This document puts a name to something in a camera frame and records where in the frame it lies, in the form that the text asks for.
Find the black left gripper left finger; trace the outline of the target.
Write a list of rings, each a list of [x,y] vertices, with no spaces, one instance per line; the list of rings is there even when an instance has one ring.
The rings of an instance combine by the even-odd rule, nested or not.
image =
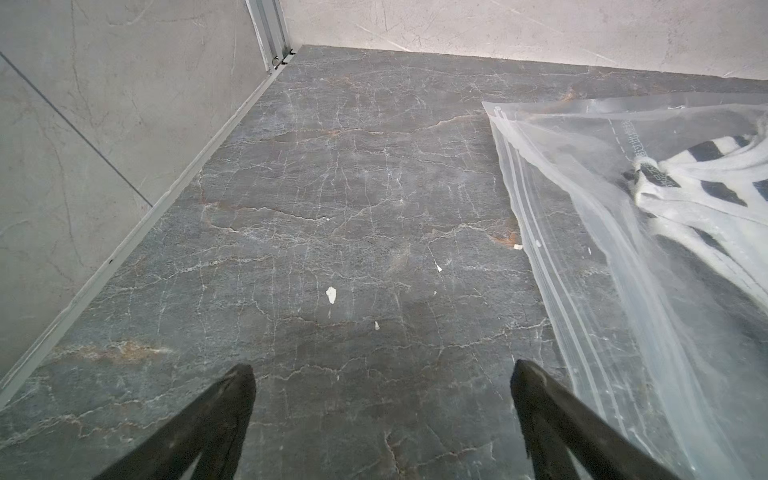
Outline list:
[[[253,368],[237,364],[99,479],[232,479],[253,411]]]

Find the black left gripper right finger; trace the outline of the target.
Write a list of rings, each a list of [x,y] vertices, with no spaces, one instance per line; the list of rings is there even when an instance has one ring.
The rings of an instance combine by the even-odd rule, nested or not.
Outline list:
[[[510,379],[536,479],[675,479],[535,362],[519,359]]]

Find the clear plastic vacuum bag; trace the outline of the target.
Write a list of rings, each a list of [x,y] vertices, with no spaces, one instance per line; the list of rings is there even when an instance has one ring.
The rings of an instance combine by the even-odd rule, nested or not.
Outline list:
[[[652,234],[623,174],[755,132],[766,96],[484,108],[572,392],[682,478],[765,478],[767,307]]]

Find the black white striped tank top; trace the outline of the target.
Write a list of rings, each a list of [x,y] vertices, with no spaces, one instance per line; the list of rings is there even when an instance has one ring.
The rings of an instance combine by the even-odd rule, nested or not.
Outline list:
[[[652,234],[671,240],[767,307],[767,118],[623,174]]]

